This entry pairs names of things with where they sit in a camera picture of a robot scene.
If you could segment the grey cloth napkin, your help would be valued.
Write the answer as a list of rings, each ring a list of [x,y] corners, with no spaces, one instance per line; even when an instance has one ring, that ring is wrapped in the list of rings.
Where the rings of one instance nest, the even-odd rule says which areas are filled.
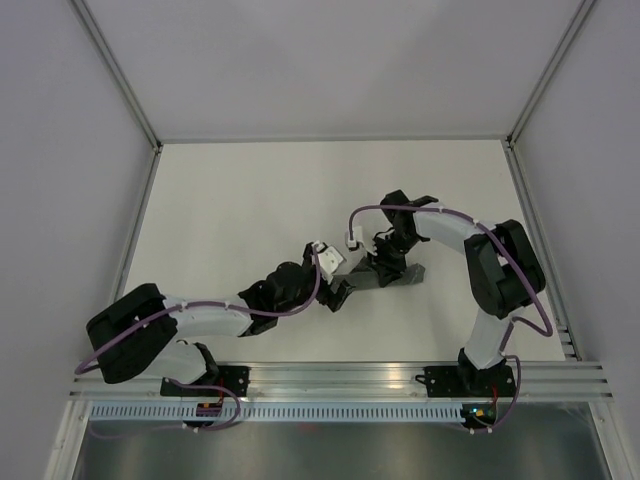
[[[334,275],[329,285],[334,292],[342,282],[346,282],[353,291],[411,286],[422,283],[425,272],[423,265],[408,265],[405,258],[385,263],[367,254],[349,272]]]

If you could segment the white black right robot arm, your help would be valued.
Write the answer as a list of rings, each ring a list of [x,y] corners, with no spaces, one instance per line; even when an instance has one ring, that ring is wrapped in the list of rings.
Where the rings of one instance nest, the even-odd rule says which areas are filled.
[[[401,190],[387,194],[376,208],[387,219],[387,231],[367,235],[350,223],[346,233],[350,249],[366,251],[357,269],[367,275],[367,285],[383,289],[419,283],[425,268],[408,264],[407,256],[417,245],[436,241],[464,257],[478,306],[456,365],[426,367],[417,381],[436,397],[513,395],[516,388],[504,348],[515,324],[523,320],[521,310],[534,306],[542,322],[531,323],[530,328],[545,337],[553,333],[538,298],[546,278],[522,224],[510,219],[487,225],[434,197],[410,200]]]

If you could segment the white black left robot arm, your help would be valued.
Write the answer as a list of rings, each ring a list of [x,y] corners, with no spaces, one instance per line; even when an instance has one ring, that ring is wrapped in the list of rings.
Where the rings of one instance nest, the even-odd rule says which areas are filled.
[[[199,338],[252,337],[313,303],[338,311],[352,286],[334,277],[345,263],[335,247],[306,245],[301,262],[284,262],[265,279],[222,300],[188,300],[142,284],[95,315],[86,325],[92,354],[75,369],[100,371],[107,384],[140,375],[164,377],[206,396],[218,384],[218,368]]]

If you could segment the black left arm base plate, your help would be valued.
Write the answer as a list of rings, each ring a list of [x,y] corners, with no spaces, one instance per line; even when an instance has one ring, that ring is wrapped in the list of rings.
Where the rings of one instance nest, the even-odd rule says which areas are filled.
[[[237,397],[245,397],[250,384],[250,368],[248,366],[222,365],[217,376],[206,374],[194,384],[179,386],[175,382],[164,379],[161,382],[162,397],[228,397],[227,390]]]

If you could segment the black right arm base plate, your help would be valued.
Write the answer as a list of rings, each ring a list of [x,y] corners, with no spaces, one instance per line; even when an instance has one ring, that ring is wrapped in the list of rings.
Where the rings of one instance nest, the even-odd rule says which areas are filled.
[[[426,366],[416,380],[425,386],[429,398],[510,398],[516,393],[513,370],[507,365],[479,371]]]

